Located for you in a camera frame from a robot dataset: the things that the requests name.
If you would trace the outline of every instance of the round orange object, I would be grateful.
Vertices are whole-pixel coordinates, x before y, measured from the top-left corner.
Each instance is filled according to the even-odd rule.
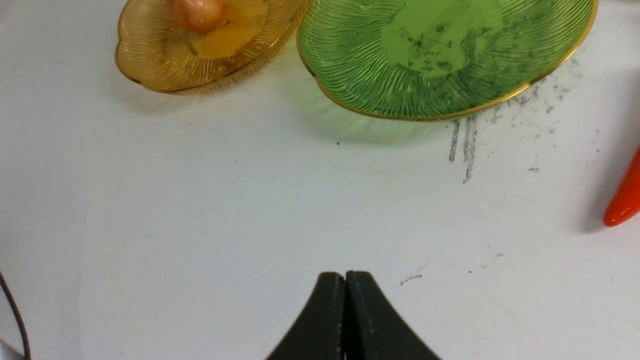
[[[167,0],[169,13],[178,26],[197,33],[214,29],[225,8],[225,0]]]

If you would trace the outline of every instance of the orange object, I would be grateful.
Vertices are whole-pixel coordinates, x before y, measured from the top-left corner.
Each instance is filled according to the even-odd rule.
[[[640,148],[636,151],[625,177],[611,199],[604,214],[603,222],[613,227],[632,218],[640,212]]]
[[[225,0],[167,0],[167,6],[178,26],[205,33],[220,23]]]

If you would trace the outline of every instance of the glass dish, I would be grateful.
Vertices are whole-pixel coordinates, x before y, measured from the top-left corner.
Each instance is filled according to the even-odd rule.
[[[131,81],[163,93],[197,94],[243,78],[277,54],[311,0],[227,0],[224,26],[189,33],[166,0],[129,0],[118,21],[115,61]]]
[[[349,110],[446,119],[558,68],[596,11],[597,0],[314,0],[298,52],[324,94]]]

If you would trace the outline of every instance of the red-orange object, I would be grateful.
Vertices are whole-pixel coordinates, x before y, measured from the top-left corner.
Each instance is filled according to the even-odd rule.
[[[629,164],[616,195],[611,199],[604,214],[604,224],[620,225],[640,212],[640,148]]]

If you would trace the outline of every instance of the amber glass dish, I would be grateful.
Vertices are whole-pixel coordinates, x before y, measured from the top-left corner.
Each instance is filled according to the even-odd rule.
[[[227,0],[223,26],[204,35],[179,28],[166,0],[129,0],[118,21],[115,61],[155,92],[197,94],[241,79],[281,50],[311,0]]]

